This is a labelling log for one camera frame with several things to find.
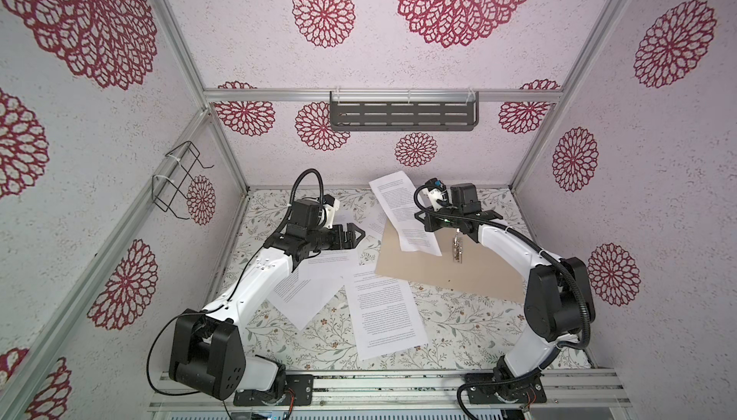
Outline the brown cardboard folder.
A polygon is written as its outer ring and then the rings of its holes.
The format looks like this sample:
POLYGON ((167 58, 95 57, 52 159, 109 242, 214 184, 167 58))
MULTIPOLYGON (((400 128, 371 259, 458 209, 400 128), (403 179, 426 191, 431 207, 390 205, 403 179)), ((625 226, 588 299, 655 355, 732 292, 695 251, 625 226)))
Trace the brown cardboard folder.
POLYGON ((441 255, 403 251, 393 224, 387 223, 375 273, 461 293, 524 302, 526 278, 497 253, 462 237, 462 260, 453 260, 455 232, 436 233, 441 255))

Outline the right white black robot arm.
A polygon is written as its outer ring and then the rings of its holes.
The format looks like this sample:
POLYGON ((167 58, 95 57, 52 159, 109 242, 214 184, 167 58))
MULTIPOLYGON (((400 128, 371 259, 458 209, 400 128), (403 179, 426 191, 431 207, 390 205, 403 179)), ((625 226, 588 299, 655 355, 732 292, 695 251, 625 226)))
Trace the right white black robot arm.
POLYGON ((504 222, 501 215, 485 210, 476 187, 464 183, 446 187, 432 178, 414 191, 415 218, 427 233, 453 229, 491 250, 526 281, 523 312, 526 327, 514 348, 502 356, 489 376, 471 376, 456 390, 459 408, 472 392, 495 397, 503 403, 532 406, 545 398, 543 370, 562 350, 585 350, 591 341, 596 311, 587 266, 577 257, 560 257, 504 222))

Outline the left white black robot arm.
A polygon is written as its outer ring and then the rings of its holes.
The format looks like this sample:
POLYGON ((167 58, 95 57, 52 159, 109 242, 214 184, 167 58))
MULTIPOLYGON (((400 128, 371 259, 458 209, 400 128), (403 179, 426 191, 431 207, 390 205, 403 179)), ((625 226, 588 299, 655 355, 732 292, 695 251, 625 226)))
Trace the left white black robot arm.
POLYGON ((330 251, 358 247, 366 232, 355 223, 334 222, 340 201, 324 191, 318 170, 304 170, 289 195, 285 215, 247 260, 236 282, 205 308, 172 317, 168 374, 188 395, 226 401, 239 389, 274 393, 286 389, 278 362, 248 357, 243 327, 262 303, 306 260, 330 251))

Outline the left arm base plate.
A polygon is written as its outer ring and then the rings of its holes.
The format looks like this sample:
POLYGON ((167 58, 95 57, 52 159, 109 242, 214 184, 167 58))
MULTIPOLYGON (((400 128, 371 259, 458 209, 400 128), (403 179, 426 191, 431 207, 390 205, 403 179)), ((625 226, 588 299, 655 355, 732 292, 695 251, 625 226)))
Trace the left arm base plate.
POLYGON ((311 374, 281 374, 266 391, 246 389, 236 391, 236 407, 305 407, 312 404, 315 377, 311 374))

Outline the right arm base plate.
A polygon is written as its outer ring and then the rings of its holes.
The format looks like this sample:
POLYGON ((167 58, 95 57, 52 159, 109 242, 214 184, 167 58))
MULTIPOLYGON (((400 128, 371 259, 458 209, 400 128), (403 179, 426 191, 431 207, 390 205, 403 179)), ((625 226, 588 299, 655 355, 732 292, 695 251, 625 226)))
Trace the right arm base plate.
POLYGON ((468 398, 472 405, 481 404, 543 404, 548 398, 539 374, 520 381, 497 381, 491 373, 466 374, 464 382, 470 384, 468 398))

